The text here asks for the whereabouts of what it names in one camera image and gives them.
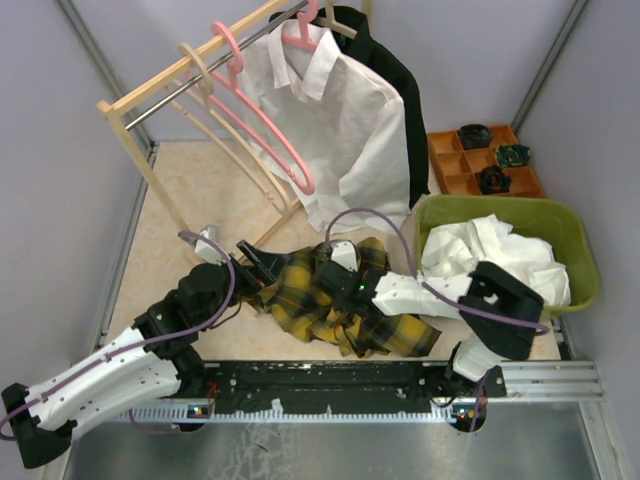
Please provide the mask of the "yellow black plaid shirt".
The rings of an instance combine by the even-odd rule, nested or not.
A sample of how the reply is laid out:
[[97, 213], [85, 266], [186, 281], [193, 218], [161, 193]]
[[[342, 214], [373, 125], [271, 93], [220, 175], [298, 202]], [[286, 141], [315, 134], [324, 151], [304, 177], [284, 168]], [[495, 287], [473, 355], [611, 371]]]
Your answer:
[[323, 341], [343, 356], [359, 358], [425, 357], [441, 336], [440, 330], [413, 314], [386, 316], [373, 306], [338, 304], [337, 295], [320, 286], [319, 274], [329, 260], [322, 244], [291, 252], [285, 260], [275, 282], [243, 301], [271, 315], [284, 332], [302, 342]]

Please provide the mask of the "beige wooden hanger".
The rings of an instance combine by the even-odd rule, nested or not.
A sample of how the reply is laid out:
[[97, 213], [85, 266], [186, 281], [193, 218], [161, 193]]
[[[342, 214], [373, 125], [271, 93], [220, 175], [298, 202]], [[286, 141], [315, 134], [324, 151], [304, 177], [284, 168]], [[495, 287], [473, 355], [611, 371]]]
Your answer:
[[232, 158], [245, 176], [282, 217], [290, 217], [294, 210], [294, 200], [287, 194], [283, 185], [275, 178], [254, 148], [228, 120], [232, 120], [238, 127], [243, 127], [244, 123], [233, 111], [229, 110], [225, 104], [218, 106], [217, 109], [214, 108], [214, 101], [210, 98], [214, 92], [213, 80], [211, 78], [208, 80], [199, 80], [196, 82], [195, 88], [198, 90], [198, 93], [195, 93], [192, 88], [189, 88], [186, 94], [204, 111], [206, 117], [214, 120], [222, 127], [229, 137], [239, 146], [241, 153], [246, 153], [249, 156], [251, 159], [250, 163], [244, 161], [239, 154], [227, 146], [213, 130], [190, 113], [177, 100], [172, 100], [170, 104], [189, 122], [196, 126], [209, 140], [213, 141]]

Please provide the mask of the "pink plastic hanger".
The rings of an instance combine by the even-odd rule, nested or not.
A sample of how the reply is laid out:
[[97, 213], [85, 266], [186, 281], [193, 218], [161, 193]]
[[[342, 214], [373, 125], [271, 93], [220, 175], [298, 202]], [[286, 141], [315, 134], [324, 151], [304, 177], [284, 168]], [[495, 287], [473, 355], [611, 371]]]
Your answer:
[[[211, 25], [214, 34], [219, 34], [226, 41], [231, 50], [231, 59], [226, 62], [227, 76], [218, 74], [215, 71], [209, 72], [204, 65], [202, 57], [196, 53], [195, 49], [189, 44], [183, 42], [179, 45], [179, 51], [192, 61], [198, 68], [201, 79], [195, 83], [199, 94], [197, 100], [202, 101], [202, 106], [209, 113], [215, 116], [217, 112], [214, 107], [217, 106], [231, 120], [233, 120], [248, 136], [253, 139], [271, 159], [278, 165], [280, 170], [293, 184], [305, 195], [311, 195], [316, 190], [315, 180], [310, 168], [302, 159], [291, 142], [276, 126], [276, 124], [267, 116], [267, 114], [240, 88], [239, 75], [244, 71], [244, 58], [239, 43], [231, 33], [230, 29], [223, 23], [216, 21]], [[217, 81], [233, 94], [262, 124], [271, 131], [271, 133], [280, 142], [285, 151], [293, 160], [296, 169], [294, 169], [284, 158], [278, 154], [270, 144], [258, 135], [244, 120], [234, 113], [214, 94], [214, 81]]]

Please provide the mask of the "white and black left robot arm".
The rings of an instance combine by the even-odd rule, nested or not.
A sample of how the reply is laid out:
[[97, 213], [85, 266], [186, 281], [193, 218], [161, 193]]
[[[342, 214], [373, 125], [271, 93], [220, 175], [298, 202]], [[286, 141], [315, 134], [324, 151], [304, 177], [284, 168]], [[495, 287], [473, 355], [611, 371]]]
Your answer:
[[208, 373], [193, 343], [231, 320], [229, 308], [273, 284], [289, 259], [240, 241], [248, 259], [242, 264], [202, 234], [178, 235], [193, 246], [207, 246], [213, 262], [193, 267], [129, 328], [68, 370], [37, 385], [14, 383], [2, 391], [1, 423], [11, 432], [1, 438], [17, 445], [25, 468], [56, 460], [100, 423], [145, 402], [201, 394]]

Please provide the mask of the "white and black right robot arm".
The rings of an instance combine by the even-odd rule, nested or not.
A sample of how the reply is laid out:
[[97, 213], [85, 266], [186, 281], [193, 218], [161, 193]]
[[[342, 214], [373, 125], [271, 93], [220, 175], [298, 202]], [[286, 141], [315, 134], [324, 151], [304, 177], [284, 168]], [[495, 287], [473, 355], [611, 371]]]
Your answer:
[[471, 334], [455, 349], [446, 372], [448, 387], [461, 396], [473, 393], [498, 363], [527, 360], [534, 337], [543, 331], [543, 298], [487, 261], [479, 262], [468, 275], [459, 297], [454, 296], [451, 281], [433, 287], [422, 275], [360, 273], [333, 260], [320, 269], [315, 280], [340, 313], [463, 320]]

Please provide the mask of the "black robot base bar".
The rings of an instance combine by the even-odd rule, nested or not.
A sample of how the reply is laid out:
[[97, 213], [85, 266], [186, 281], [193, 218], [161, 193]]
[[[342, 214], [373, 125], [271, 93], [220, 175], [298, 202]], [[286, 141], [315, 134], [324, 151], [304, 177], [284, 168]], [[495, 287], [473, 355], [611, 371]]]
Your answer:
[[181, 432], [207, 423], [445, 423], [479, 430], [486, 403], [507, 394], [500, 367], [484, 380], [457, 375], [445, 362], [208, 362], [198, 390], [172, 398]]

